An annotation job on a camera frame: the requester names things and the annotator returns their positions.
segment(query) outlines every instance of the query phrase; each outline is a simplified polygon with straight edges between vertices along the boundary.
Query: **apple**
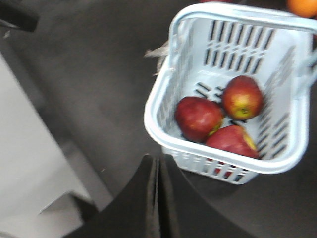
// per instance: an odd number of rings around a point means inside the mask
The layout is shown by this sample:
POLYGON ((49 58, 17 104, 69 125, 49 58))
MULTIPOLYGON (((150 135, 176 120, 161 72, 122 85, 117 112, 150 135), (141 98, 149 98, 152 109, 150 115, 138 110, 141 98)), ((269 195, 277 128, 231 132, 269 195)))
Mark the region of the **apple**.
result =
POLYGON ((177 104, 175 120, 183 136, 193 142, 205 142, 222 125, 221 107, 200 97, 185 97, 177 104))
POLYGON ((221 104, 229 117, 246 120, 260 114, 264 99, 255 80, 240 75, 233 78, 225 87, 221 104))
POLYGON ((240 125, 229 125, 219 129, 207 139, 206 145, 251 158, 259 158, 252 138, 240 125))

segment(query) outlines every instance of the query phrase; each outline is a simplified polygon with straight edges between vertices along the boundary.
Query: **basket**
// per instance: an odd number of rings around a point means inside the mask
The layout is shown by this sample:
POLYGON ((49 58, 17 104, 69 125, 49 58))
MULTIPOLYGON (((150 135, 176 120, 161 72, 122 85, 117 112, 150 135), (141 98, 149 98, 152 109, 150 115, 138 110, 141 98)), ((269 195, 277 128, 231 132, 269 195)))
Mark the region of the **basket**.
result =
POLYGON ((294 167, 308 143, 310 86, 317 77, 312 52, 317 21, 290 13, 209 2, 181 10, 169 30, 169 55, 145 106, 149 135, 184 170, 233 184, 258 173, 277 174, 294 167), (262 113, 241 124, 256 142, 253 159, 187 141, 175 122, 185 96, 220 102, 228 81, 254 78, 264 93, 262 113))

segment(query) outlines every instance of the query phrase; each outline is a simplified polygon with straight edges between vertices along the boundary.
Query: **white surface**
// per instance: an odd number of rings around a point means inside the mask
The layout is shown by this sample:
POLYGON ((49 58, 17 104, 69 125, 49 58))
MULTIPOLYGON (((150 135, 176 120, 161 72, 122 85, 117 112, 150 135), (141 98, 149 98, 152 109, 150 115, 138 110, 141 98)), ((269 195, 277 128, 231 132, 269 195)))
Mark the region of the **white surface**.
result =
POLYGON ((2 55, 0 164, 0 221, 23 214, 37 215, 69 191, 90 200, 2 55))
POLYGON ((82 221, 74 209, 40 215, 22 214, 0 221, 0 238, 60 238, 80 225, 82 221))

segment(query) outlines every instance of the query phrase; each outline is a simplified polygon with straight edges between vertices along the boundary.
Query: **basket slot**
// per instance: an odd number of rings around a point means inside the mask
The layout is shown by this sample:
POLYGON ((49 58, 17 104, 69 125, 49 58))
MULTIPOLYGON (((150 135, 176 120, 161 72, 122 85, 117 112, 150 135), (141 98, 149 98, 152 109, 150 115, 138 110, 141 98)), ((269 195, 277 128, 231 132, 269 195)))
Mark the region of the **basket slot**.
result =
POLYGON ((224 67, 224 63, 226 62, 227 55, 228 55, 228 52, 227 52, 227 51, 225 51, 225 52, 222 53, 220 68, 223 68, 223 67, 224 67))
POLYGON ((274 125, 274 128, 276 129, 277 127, 279 127, 288 118, 288 116, 288 113, 285 113, 274 125))
POLYGON ((278 154, 280 154, 283 150, 285 150, 286 145, 282 145, 276 152, 272 155, 272 159, 274 159, 278 154))
POLYGON ((245 46, 249 46, 251 44, 251 39, 252 39, 252 37, 254 35, 254 32, 255 32, 255 26, 249 27, 249 32, 248 32, 248 34, 246 36, 246 41, 245 41, 245 44, 244 44, 245 46))
POLYGON ((241 44, 244 31, 245 31, 245 25, 240 25, 237 30, 236 45, 241 44))
POLYGON ((253 44, 254 48, 259 47, 261 39, 263 37, 263 32, 264 32, 264 30, 262 27, 258 28, 257 33, 256 33, 256 40, 254 41, 254 44, 253 44))
POLYGON ((264 40, 262 49, 266 50, 269 48, 271 40, 273 39, 273 35, 276 31, 274 29, 269 29, 266 34, 266 39, 264 40))
POLYGON ((251 71, 251 74, 256 74, 258 72, 259 67, 261 66, 261 62, 263 61, 263 58, 257 59, 256 63, 254 64, 254 67, 251 71))

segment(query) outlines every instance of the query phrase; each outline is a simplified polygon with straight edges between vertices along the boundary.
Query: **basket handle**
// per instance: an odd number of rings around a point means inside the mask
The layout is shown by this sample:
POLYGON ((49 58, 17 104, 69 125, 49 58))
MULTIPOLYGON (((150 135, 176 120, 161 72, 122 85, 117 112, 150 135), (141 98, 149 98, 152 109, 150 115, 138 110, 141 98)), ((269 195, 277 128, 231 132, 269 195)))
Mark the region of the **basket handle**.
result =
MULTIPOLYGON (((243 6, 231 3, 207 2, 190 5, 182 9, 172 20, 169 28, 169 67, 174 68, 175 54, 179 47, 179 39, 177 37, 179 25, 182 20, 194 18, 223 19, 231 22, 239 22, 245 24, 254 24, 280 28, 306 31, 317 34, 317 21, 313 19, 300 18, 284 11, 264 9, 258 7, 243 6)), ((316 62, 317 50, 311 54, 301 64, 301 67, 307 67, 316 62)), ((305 89, 310 87, 317 77, 317 66, 311 70, 308 80, 301 84, 295 92, 295 96, 301 95, 305 89)))

